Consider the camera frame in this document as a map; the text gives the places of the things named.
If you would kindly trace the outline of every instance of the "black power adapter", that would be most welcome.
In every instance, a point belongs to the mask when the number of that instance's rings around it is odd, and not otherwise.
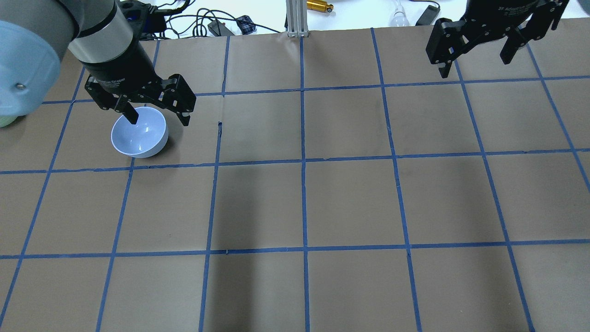
[[[426,10],[422,13],[422,16],[418,18],[418,22],[416,25],[431,25],[434,22],[434,19],[438,16],[438,13],[441,11],[440,7],[435,7],[429,5]]]

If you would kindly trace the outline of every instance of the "silver metal frame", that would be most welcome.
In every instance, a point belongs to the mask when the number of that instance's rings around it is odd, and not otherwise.
[[[287,35],[289,37],[307,37],[307,0],[287,1]]]

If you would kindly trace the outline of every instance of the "white surface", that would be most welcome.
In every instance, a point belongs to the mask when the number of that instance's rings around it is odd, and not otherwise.
[[[410,2],[401,0],[406,10],[409,23],[414,25],[424,9],[430,4],[429,2]],[[171,0],[144,0],[155,5],[170,3]],[[381,28],[390,26],[391,15],[393,14],[393,0],[331,0],[329,4],[334,5],[332,13],[320,13],[307,11],[309,30],[349,30],[364,28]],[[466,0],[439,0],[441,12],[438,18],[446,17],[453,21],[458,20],[465,13]],[[286,2],[284,0],[196,0],[183,14],[196,14],[199,8],[220,9],[232,14],[235,17],[248,15],[256,24],[265,25],[278,31],[285,31]],[[588,17],[582,10],[577,0],[571,0],[563,18]],[[182,31],[188,27],[192,18],[179,18],[173,22],[177,31]],[[227,22],[227,27],[234,34],[241,34],[237,25],[231,21]],[[270,33],[262,28],[258,28],[255,34]],[[174,37],[174,33],[167,32],[168,38]]]
[[[159,110],[138,107],[137,124],[132,125],[122,115],[113,125],[111,143],[122,154],[135,158],[151,157],[166,145],[168,126]]]

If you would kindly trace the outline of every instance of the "gold cylinder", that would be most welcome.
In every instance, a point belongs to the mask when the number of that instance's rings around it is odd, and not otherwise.
[[[318,12],[332,12],[334,10],[334,5],[328,5],[326,1],[322,0],[308,0],[307,9]]]

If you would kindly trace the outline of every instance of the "light blue cap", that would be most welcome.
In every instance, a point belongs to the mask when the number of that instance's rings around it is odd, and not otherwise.
[[[57,81],[60,58],[43,38],[6,21],[0,45],[0,116],[29,114]]]

